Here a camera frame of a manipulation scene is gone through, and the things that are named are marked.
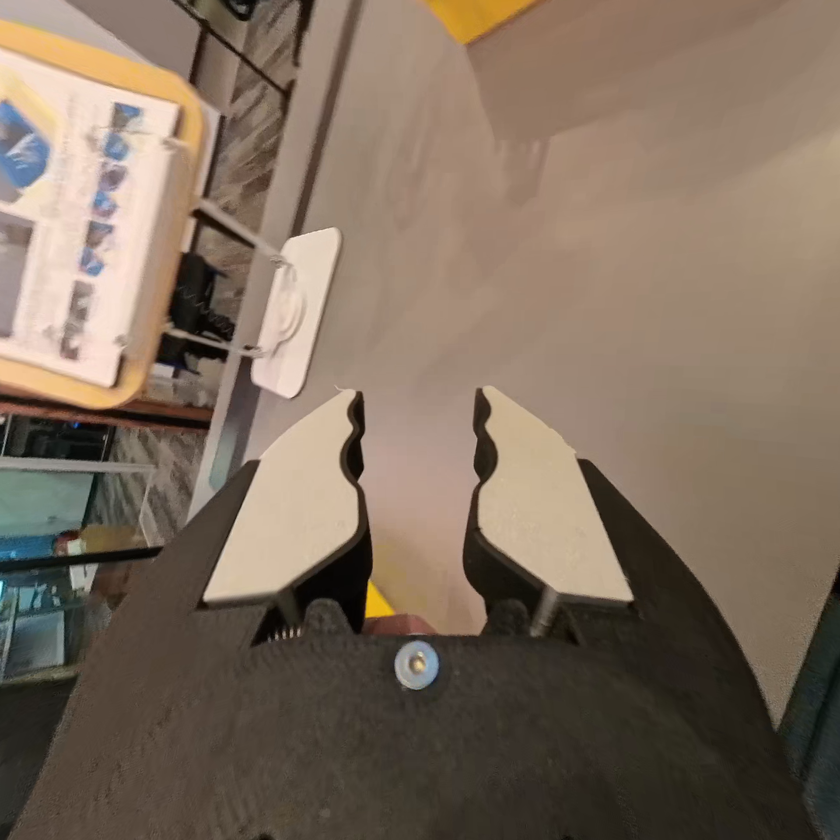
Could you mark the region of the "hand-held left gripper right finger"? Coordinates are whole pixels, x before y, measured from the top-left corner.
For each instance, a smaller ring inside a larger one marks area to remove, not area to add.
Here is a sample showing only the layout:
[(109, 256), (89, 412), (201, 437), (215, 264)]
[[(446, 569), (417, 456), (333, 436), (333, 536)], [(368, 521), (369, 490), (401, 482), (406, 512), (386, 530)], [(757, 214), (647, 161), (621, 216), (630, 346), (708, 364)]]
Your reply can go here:
[(634, 603), (574, 449), (495, 386), (476, 389), (465, 576), (488, 624), (528, 637), (574, 636), (569, 604)]

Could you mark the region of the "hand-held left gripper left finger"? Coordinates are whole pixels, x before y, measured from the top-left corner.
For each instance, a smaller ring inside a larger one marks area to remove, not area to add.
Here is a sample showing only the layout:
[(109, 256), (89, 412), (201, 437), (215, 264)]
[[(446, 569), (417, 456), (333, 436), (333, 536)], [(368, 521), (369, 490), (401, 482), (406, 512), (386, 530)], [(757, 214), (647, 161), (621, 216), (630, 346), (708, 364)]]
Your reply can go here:
[(360, 479), (364, 396), (337, 394), (268, 447), (218, 555), (203, 604), (274, 606), (288, 629), (330, 600), (361, 633), (373, 567)]

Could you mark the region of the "yellow plastic bin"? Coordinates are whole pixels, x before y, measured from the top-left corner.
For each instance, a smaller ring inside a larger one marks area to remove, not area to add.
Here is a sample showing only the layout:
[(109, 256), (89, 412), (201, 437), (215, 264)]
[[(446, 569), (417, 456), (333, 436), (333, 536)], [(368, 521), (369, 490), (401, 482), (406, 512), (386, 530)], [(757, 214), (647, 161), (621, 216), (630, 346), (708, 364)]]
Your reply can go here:
[(423, 1), (430, 13), (462, 46), (493, 33), (541, 1)]

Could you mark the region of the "clear sign stand white base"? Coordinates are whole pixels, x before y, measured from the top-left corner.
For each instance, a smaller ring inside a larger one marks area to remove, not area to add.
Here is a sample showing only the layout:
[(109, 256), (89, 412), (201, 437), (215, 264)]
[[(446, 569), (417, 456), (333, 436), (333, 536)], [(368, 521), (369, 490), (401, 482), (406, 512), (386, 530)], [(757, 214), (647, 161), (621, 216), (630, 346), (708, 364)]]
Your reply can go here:
[[(122, 344), (119, 375), (106, 389), (102, 405), (119, 406), (142, 390), (155, 362), (161, 337), (201, 344), (212, 350), (256, 362), (256, 383), (291, 399), (306, 380), (314, 344), (326, 306), (342, 245), (341, 232), (327, 227), (289, 238), (278, 250), (263, 238), (193, 194), (193, 160), (187, 145), (174, 138), (140, 134), (142, 151), (161, 164), (163, 183), (150, 232), (141, 243), (143, 257), (132, 257), (142, 268), (132, 320), (115, 335)], [(190, 216), (212, 223), (231, 238), (239, 238), (267, 257), (275, 271), (269, 286), (256, 344), (206, 339), (174, 327), (168, 318), (176, 275), (182, 260), (183, 228)]]

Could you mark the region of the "glass display case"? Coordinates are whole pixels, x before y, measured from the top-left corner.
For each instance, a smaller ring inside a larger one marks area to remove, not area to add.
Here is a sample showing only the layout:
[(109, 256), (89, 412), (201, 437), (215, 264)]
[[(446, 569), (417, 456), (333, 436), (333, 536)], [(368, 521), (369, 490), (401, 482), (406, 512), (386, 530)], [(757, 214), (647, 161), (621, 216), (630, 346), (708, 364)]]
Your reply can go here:
[(2, 414), (3, 683), (75, 675), (149, 553), (157, 468), (119, 443), (116, 427)]

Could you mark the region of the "black bag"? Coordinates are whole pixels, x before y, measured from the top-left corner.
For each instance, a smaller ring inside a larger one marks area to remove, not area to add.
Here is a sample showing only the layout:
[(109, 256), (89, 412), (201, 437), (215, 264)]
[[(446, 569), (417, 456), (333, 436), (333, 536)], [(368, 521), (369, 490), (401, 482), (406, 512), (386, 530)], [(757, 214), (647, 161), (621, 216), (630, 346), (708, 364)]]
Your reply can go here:
[[(193, 252), (182, 255), (169, 309), (169, 323), (172, 327), (203, 339), (222, 343), (232, 341), (235, 334), (234, 321), (212, 306), (216, 279), (219, 277), (224, 277), (224, 273), (208, 264), (200, 255)], [(167, 333), (161, 337), (156, 362), (198, 375), (198, 361), (225, 362), (227, 355), (225, 350), (194, 340), (175, 338)]]

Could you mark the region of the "printed instruction sheet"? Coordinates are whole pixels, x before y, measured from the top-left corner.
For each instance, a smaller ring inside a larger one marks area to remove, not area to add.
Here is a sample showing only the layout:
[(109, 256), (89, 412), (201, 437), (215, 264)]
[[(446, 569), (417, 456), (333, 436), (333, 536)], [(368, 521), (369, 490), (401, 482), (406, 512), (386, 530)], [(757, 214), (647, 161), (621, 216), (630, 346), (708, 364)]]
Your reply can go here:
[(112, 387), (181, 109), (5, 49), (1, 82), (2, 357)]

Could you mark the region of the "printed instruction sheet board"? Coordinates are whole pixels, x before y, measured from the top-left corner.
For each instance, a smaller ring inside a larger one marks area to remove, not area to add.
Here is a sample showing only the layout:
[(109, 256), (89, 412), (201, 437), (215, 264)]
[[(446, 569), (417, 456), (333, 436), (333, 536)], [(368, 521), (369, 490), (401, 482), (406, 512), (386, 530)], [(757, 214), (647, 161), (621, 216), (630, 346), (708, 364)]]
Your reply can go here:
[[(185, 143), (190, 151), (192, 191), (195, 198), (198, 198), (196, 176), (203, 156), (207, 125), (200, 98), (183, 79), (168, 70), (115, 56), (108, 51), (83, 45), (42, 29), (6, 20), (2, 20), (3, 49), (90, 81), (178, 105), (181, 109), (181, 117), (175, 130), (175, 140)], [(185, 220), (181, 252), (190, 218)], [(83, 408), (105, 410), (118, 407), (102, 405), (106, 389), (111, 387), (94, 385), (33, 364), (4, 357), (2, 357), (2, 385), (44, 397), (47, 400)]]

